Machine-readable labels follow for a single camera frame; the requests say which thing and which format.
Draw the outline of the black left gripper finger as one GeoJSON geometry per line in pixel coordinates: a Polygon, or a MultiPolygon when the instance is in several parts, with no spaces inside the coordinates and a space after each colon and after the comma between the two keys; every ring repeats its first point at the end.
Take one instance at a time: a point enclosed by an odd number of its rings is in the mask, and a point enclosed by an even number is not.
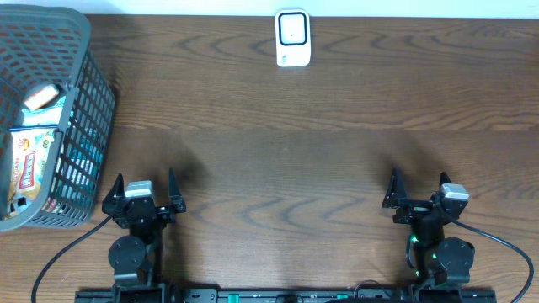
{"type": "Polygon", "coordinates": [[[114,185],[105,196],[102,202],[102,211],[105,214],[114,214],[120,205],[120,202],[125,198],[124,179],[121,173],[118,174],[114,185]]]}
{"type": "Polygon", "coordinates": [[[184,213],[186,211],[186,203],[183,195],[180,193],[172,168],[170,168],[168,172],[168,197],[174,213],[184,213]]]}

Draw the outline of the teal mouthwash bottle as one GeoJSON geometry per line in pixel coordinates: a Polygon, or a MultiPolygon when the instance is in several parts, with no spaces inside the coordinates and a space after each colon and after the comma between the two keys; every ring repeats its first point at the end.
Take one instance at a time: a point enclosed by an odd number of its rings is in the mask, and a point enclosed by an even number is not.
{"type": "Polygon", "coordinates": [[[51,192],[63,205],[91,209],[104,160],[103,139],[93,127],[72,127],[61,146],[51,192]]]}

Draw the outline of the yellow snack bag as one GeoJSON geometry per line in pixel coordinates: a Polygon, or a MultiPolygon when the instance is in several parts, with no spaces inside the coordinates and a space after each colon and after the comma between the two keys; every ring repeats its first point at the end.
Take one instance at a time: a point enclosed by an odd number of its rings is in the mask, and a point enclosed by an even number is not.
{"type": "Polygon", "coordinates": [[[13,164],[7,218],[20,215],[36,201],[55,134],[56,128],[45,127],[12,131],[13,164]]]}

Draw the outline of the white teal tissue pack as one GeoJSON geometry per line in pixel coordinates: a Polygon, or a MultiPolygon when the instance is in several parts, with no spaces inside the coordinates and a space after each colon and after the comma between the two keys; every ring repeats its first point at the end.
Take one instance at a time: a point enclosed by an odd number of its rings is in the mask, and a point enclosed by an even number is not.
{"type": "Polygon", "coordinates": [[[51,106],[42,109],[23,109],[23,127],[34,127],[38,125],[58,125],[61,119],[66,96],[58,98],[51,106]]]}

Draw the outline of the small orange box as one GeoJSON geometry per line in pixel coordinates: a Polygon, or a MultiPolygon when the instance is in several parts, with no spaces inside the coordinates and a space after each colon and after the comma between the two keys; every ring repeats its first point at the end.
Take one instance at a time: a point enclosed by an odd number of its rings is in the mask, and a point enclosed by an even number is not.
{"type": "Polygon", "coordinates": [[[55,84],[46,84],[33,88],[24,100],[24,105],[29,110],[37,110],[48,104],[60,93],[55,84]]]}

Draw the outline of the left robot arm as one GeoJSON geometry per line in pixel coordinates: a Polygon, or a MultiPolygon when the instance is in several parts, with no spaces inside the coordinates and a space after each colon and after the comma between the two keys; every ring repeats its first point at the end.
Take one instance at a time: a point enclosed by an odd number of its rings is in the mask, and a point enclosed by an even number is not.
{"type": "Polygon", "coordinates": [[[173,170],[168,172],[168,198],[157,206],[152,182],[124,185],[119,175],[102,202],[102,211],[129,234],[116,240],[109,249],[109,264],[114,270],[114,302],[179,302],[181,295],[163,279],[163,229],[186,211],[173,170]]]}

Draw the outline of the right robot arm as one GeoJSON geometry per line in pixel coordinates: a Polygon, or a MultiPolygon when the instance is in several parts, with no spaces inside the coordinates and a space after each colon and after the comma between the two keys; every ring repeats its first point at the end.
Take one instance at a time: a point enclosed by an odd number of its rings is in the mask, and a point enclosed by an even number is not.
{"type": "Polygon", "coordinates": [[[417,280],[408,286],[413,302],[448,300],[462,302],[462,286],[470,281],[475,248],[457,237],[446,237],[444,226],[457,219],[467,206],[469,193],[440,174],[439,189],[427,200],[410,199],[403,175],[394,168],[382,207],[394,209],[392,219],[409,225],[406,259],[417,280]]]}

